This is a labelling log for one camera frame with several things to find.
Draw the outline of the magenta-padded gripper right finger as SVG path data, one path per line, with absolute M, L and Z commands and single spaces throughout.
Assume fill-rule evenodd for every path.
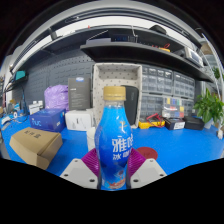
M 128 189 L 146 186 L 165 176 L 165 171 L 154 158 L 146 159 L 137 150 L 131 151 L 126 171 L 126 187 Z

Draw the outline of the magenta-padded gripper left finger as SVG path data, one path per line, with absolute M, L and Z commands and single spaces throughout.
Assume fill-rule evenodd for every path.
M 81 159 L 73 159 L 60 177 L 84 188 L 98 189 L 100 164 L 96 149 L 90 150 Z

